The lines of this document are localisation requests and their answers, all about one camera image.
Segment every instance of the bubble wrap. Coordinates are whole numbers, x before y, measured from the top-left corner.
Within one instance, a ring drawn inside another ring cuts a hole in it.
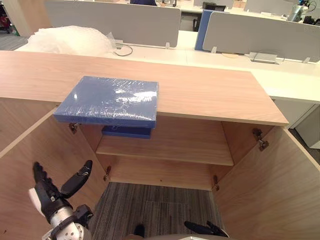
[[[59,122],[155,128],[158,83],[84,76],[53,114]]]
[[[17,51],[107,57],[116,50],[112,34],[89,27],[64,26],[39,29]]]

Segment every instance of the gray carpet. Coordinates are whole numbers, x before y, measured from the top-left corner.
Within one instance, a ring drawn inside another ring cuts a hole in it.
[[[144,224],[145,237],[189,234],[184,221],[222,226],[210,191],[111,182],[89,228],[95,240],[123,240]]]
[[[28,38],[24,36],[15,36],[7,34],[5,31],[0,31],[0,50],[13,51],[28,42]]]

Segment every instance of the robotic arm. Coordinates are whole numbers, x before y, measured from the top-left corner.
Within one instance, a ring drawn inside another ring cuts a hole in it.
[[[86,161],[59,191],[43,167],[38,162],[34,163],[35,187],[29,189],[29,196],[38,212],[52,226],[42,240],[91,240],[88,221],[93,213],[87,205],[80,205],[73,211],[67,199],[86,183],[92,164],[91,160]]]

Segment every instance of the blue box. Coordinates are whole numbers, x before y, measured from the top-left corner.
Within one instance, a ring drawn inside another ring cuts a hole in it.
[[[149,139],[151,135],[151,128],[129,126],[105,126],[102,129],[102,134],[118,137]]]
[[[155,128],[158,83],[84,76],[60,104],[59,122]]]

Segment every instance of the open cabinet door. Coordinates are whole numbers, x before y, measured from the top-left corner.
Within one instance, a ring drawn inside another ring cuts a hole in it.
[[[237,240],[320,239],[320,167],[282,127],[255,146],[213,190],[226,231]]]
[[[0,239],[38,240],[51,228],[29,199],[35,186],[33,163],[39,162],[60,189],[86,162],[92,171],[85,185],[68,201],[75,209],[86,204],[91,210],[107,182],[102,166],[80,129],[73,134],[67,123],[58,123],[48,112],[0,152]]]

